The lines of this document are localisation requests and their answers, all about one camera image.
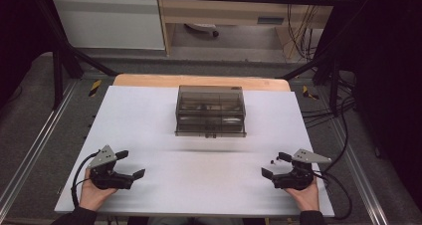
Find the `office chair base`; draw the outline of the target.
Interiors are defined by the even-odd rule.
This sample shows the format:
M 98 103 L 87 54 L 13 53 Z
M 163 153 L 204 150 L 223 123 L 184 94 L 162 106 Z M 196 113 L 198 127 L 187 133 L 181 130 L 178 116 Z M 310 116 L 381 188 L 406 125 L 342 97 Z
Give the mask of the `office chair base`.
M 214 24 L 186 24 L 186 27 L 189 27 L 193 30 L 201 31 L 201 32 L 208 32 L 214 38 L 219 36 L 219 32 Z

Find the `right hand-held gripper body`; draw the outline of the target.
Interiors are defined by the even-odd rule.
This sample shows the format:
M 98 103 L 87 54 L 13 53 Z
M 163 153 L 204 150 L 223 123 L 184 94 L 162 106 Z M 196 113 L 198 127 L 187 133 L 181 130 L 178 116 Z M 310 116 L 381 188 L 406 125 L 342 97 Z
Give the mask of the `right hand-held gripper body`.
M 331 163 L 330 158 L 302 148 L 291 157 L 293 169 L 289 173 L 275 174 L 272 177 L 276 188 L 303 190 L 314 180 L 313 163 Z

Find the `clear brown plastic drawer box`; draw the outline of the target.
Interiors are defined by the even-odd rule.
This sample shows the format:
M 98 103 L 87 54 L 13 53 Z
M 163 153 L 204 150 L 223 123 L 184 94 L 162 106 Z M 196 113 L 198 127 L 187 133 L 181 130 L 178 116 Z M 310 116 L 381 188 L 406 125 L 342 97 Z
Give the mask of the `clear brown plastic drawer box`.
M 245 137 L 243 89 L 235 86 L 180 86 L 176 136 Z

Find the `dark curtain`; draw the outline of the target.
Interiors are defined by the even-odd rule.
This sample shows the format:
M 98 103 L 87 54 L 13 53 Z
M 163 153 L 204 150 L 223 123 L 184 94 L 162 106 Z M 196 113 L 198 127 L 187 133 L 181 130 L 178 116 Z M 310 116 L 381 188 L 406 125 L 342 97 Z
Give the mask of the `dark curtain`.
M 422 0 L 356 0 L 343 56 L 378 146 L 422 210 Z
M 51 50 L 34 0 L 0 0 L 0 109 L 32 62 Z

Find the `wooden desk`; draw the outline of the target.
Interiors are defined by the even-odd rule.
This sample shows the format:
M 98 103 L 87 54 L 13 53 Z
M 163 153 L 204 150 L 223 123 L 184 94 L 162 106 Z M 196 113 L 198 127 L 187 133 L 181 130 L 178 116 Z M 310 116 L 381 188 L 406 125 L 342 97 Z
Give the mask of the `wooden desk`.
M 324 28 L 332 11 L 330 6 L 194 0 L 159 0 L 158 5 L 165 25 L 273 26 L 289 59 L 300 53 L 306 31 Z

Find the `yellow black tape strip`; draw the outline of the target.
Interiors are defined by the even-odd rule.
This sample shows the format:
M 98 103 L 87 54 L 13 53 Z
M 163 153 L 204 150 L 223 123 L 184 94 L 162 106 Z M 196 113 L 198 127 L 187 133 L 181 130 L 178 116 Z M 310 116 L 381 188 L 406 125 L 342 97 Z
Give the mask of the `yellow black tape strip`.
M 89 92 L 89 97 L 93 97 L 97 93 L 97 90 L 99 89 L 101 83 L 102 83 L 102 80 L 94 81 L 94 83 L 93 83 L 93 85 L 90 89 L 90 92 Z
M 311 98 L 313 100 L 319 100 L 319 96 L 311 94 L 307 86 L 303 86 L 303 96 L 305 98 Z

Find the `person's right hand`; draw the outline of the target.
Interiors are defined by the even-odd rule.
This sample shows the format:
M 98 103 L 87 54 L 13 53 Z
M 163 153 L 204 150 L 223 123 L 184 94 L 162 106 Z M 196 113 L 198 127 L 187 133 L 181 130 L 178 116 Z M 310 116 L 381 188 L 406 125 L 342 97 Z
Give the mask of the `person's right hand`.
M 314 179 L 311 184 L 303 190 L 286 188 L 285 191 L 293 197 L 301 212 L 319 211 L 318 187 L 316 179 Z

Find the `white cabinet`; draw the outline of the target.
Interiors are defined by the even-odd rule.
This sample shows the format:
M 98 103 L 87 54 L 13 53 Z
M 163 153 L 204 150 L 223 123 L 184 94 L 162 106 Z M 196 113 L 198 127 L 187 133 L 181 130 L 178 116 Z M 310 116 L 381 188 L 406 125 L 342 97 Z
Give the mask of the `white cabinet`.
M 77 48 L 165 48 L 157 0 L 53 0 Z

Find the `person's left hand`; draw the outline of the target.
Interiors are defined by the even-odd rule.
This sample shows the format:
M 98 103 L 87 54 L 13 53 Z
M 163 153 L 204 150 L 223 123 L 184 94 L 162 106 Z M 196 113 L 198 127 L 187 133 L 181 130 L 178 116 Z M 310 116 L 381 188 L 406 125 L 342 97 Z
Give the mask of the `person's left hand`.
M 85 179 L 81 190 L 79 206 L 91 211 L 98 211 L 103 204 L 117 192 L 116 188 L 99 189 L 90 179 L 91 171 L 86 169 Z

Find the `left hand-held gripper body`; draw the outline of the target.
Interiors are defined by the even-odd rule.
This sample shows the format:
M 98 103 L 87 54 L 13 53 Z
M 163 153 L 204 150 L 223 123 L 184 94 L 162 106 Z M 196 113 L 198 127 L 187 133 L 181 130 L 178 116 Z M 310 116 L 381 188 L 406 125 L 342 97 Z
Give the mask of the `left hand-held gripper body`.
M 103 147 L 88 165 L 90 179 L 99 189 L 129 189 L 133 183 L 132 175 L 114 171 L 117 159 L 109 145 Z

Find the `aluminium rail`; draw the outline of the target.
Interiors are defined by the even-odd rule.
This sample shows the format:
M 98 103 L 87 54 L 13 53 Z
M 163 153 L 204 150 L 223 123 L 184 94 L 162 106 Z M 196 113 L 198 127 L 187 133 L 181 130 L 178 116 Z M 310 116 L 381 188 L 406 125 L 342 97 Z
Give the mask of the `aluminium rail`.
M 32 167 L 36 163 L 39 155 L 42 153 L 45 144 L 49 140 L 57 123 L 59 122 L 63 112 L 67 108 L 76 87 L 79 85 L 79 80 L 71 80 L 65 88 L 64 98 L 59 103 L 58 107 L 49 114 L 47 121 L 44 123 L 41 131 L 38 133 L 36 139 L 32 143 L 29 151 L 25 155 L 23 161 L 20 163 L 13 178 L 7 185 L 4 193 L 0 196 L 0 206 L 5 209 L 11 206 L 21 190 L 25 180 L 27 179 Z
M 333 118 L 330 122 L 337 140 L 339 149 L 345 147 L 344 156 L 351 177 L 357 187 L 359 195 L 365 205 L 368 216 L 373 225 L 388 225 L 388 219 L 375 195 L 368 177 L 366 176 L 357 154 L 354 152 L 351 143 L 346 140 L 345 128 L 341 125 L 340 119 Z

